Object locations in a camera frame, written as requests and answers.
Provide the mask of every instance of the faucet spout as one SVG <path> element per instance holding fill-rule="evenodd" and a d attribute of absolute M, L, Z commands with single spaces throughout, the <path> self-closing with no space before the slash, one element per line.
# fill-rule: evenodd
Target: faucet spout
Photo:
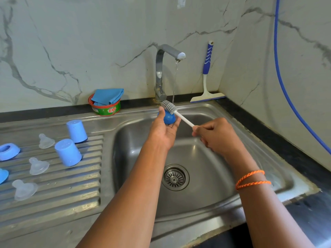
<path fill-rule="evenodd" d="M 157 103 L 160 103 L 164 100 L 166 100 L 167 95 L 163 92 L 163 83 L 162 83 L 162 68 L 163 68 L 163 55 L 167 52 L 169 55 L 171 55 L 173 58 L 176 59 L 176 61 L 180 61 L 182 59 L 186 58 L 186 55 L 184 52 L 181 52 L 173 47 L 171 47 L 168 44 L 162 44 L 158 47 L 158 52 L 156 54 L 156 61 L 155 61 L 155 70 L 156 70 L 156 82 L 155 82 L 155 101 Z"/>

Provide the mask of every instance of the marble wall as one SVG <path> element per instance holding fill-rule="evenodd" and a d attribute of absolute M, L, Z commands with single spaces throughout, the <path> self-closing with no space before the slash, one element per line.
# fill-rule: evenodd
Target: marble wall
<path fill-rule="evenodd" d="M 331 0 L 281 0 L 278 56 L 301 116 L 331 146 Z M 331 156 L 296 118 L 273 53 L 275 0 L 247 0 L 219 90 L 331 170 Z"/>
<path fill-rule="evenodd" d="M 86 104 L 95 89 L 122 87 L 123 99 L 154 96 L 156 47 L 170 95 L 217 90 L 245 0 L 0 0 L 0 112 Z"/>

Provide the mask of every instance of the person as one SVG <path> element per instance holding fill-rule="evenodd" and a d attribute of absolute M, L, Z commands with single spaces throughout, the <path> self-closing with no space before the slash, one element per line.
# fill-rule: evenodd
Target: person
<path fill-rule="evenodd" d="M 180 123 L 177 118 L 174 124 L 167 126 L 163 122 L 164 116 L 164 109 L 160 107 L 159 116 L 151 125 L 129 177 L 77 248 L 149 247 L 166 156 L 174 145 Z M 225 118 L 194 126 L 192 135 L 200 136 L 207 148 L 225 158 L 237 181 L 259 170 Z M 247 177 L 242 184 L 258 181 L 266 181 L 262 173 Z M 238 193 L 255 248 L 314 247 L 269 184 L 243 187 Z"/>

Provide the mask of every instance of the sink drain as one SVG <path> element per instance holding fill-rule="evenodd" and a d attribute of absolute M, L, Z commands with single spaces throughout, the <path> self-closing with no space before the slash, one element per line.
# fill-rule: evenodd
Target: sink drain
<path fill-rule="evenodd" d="M 168 164 L 163 172 L 163 185 L 173 191 L 184 189 L 190 181 L 187 170 L 179 164 Z"/>

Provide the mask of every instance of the orange bracelet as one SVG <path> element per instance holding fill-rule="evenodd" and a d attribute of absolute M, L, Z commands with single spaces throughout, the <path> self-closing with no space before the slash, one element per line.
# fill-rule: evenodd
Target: orange bracelet
<path fill-rule="evenodd" d="M 236 183 L 236 190 L 239 190 L 241 188 L 247 187 L 247 186 L 251 186 L 251 185 L 256 185 L 256 184 L 262 184 L 262 183 L 268 183 L 271 184 L 270 181 L 259 181 L 259 182 L 253 182 L 253 183 L 246 183 L 243 185 L 239 185 L 244 179 L 248 178 L 251 175 L 254 175 L 256 173 L 262 173 L 263 175 L 265 174 L 265 172 L 263 170 L 258 170 L 258 171 L 252 171 L 250 173 L 248 173 L 247 175 L 244 175 L 241 179 L 238 180 L 238 182 Z"/>

